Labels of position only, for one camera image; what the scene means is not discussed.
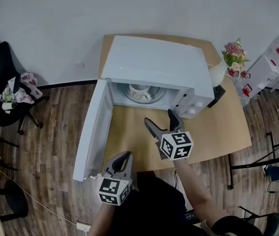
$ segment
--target open microwave door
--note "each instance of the open microwave door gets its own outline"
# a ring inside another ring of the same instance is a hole
[[[79,141],[73,179],[101,172],[105,144],[109,133],[113,101],[106,80],[98,80],[88,108]]]

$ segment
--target human arm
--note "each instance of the human arm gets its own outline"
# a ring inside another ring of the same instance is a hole
[[[115,206],[102,203],[100,211],[98,212],[88,236],[106,236],[109,233],[112,218],[114,215]]]
[[[219,219],[230,216],[213,201],[210,192],[185,159],[175,160],[173,163],[179,174],[187,199],[200,221],[206,220],[206,224],[211,228]]]

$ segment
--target flower vase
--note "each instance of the flower vase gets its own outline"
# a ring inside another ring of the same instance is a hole
[[[209,69],[209,75],[212,80],[213,88],[221,84],[227,69],[228,65],[224,60],[222,60],[218,65]]]

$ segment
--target cable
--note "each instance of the cable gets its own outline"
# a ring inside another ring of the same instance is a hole
[[[269,190],[269,186],[271,185],[272,182],[279,182],[279,181],[271,181],[271,182],[268,184],[268,186],[267,186],[267,192],[268,192],[268,193],[272,193],[272,194],[278,193],[279,191],[270,191],[270,190]]]
[[[11,171],[11,174],[12,174],[12,180],[15,178],[15,172],[14,172],[14,170],[9,170],[9,169],[7,169],[7,172],[8,171]]]
[[[175,180],[175,188],[178,186],[178,172],[175,170],[174,171],[174,180]]]
[[[54,215],[56,215],[59,218],[63,218],[65,220],[67,220],[68,222],[70,222],[71,224],[75,225],[77,227],[77,225],[70,221],[69,219],[66,219],[63,216],[58,215],[57,213],[53,212],[52,210],[48,209],[45,205],[41,204],[38,200],[36,200],[33,196],[31,196],[31,194],[29,192],[27,192],[25,189],[23,189],[15,180],[11,179],[9,176],[7,176],[4,172],[0,171],[5,177],[7,177],[8,179],[12,180],[15,182],[16,185],[18,185],[25,193],[27,193],[34,201],[36,201],[39,205],[43,206],[45,209],[49,210],[51,213],[53,213]]]

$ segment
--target white microwave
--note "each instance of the white microwave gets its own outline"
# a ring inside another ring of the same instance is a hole
[[[140,89],[139,97],[133,95],[136,89]],[[172,109],[180,117],[193,118],[213,99],[201,49],[163,40],[115,36],[88,108],[73,179],[82,181],[100,173],[114,105]]]

